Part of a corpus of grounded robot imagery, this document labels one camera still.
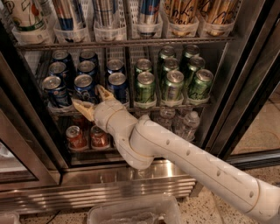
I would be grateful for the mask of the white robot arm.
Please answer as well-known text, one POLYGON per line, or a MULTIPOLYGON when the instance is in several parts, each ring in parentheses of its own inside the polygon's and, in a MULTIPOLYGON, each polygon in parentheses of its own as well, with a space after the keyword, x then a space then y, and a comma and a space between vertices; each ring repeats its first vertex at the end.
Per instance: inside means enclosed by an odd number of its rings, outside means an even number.
POLYGON ((90 122, 109 133, 123 159, 144 170, 155 157, 169 160, 211 192, 261 224, 280 224, 280 188, 252 177, 209 154, 148 115, 135 118, 108 90, 97 87, 101 102, 73 100, 90 122))

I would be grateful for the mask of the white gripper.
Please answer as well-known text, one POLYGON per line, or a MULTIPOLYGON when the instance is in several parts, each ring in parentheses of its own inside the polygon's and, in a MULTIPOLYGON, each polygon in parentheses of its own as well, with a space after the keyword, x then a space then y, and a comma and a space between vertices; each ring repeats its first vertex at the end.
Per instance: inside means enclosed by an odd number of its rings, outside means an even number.
POLYGON ((94 120, 95 124, 102 130, 107 130, 107 123, 110 117, 117 111, 125 110, 126 108, 118 101, 114 100, 114 95, 109 92, 104 86, 96 86, 102 102, 95 108, 95 105, 88 101, 72 99, 73 106, 90 122, 94 120))

